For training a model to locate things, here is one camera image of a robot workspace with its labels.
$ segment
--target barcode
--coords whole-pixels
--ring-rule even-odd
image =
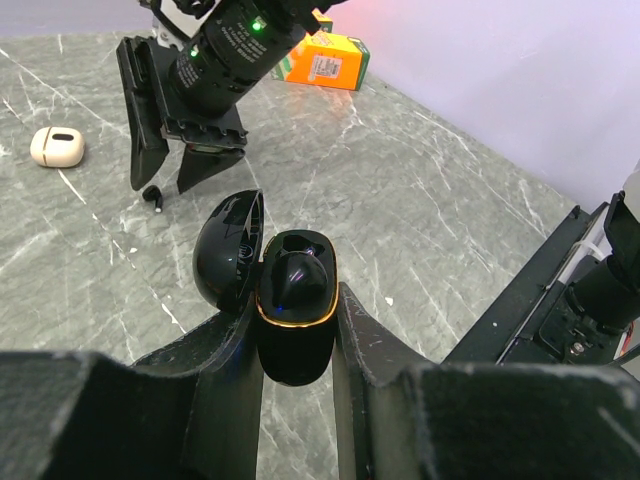
[[[313,58],[313,65],[311,66],[311,75],[309,76],[309,80],[313,81],[316,77],[338,78],[341,67],[341,58],[316,55]]]

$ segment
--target bolt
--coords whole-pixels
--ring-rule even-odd
[[[571,353],[573,353],[574,355],[580,355],[581,353],[584,353],[584,345],[582,345],[580,342],[574,343],[571,347]]]

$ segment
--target gray marble surface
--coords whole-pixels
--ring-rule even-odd
[[[129,187],[121,37],[0,40],[2,349],[131,362],[194,328],[213,313],[191,279],[199,229],[227,195],[259,186],[268,237],[329,236],[341,280],[438,361],[573,206],[370,75],[358,93],[265,79],[239,105],[246,160],[178,196],[175,148],[157,215]],[[30,159],[50,125],[85,134],[79,167]],[[258,478],[337,478],[330,375],[265,382]]]

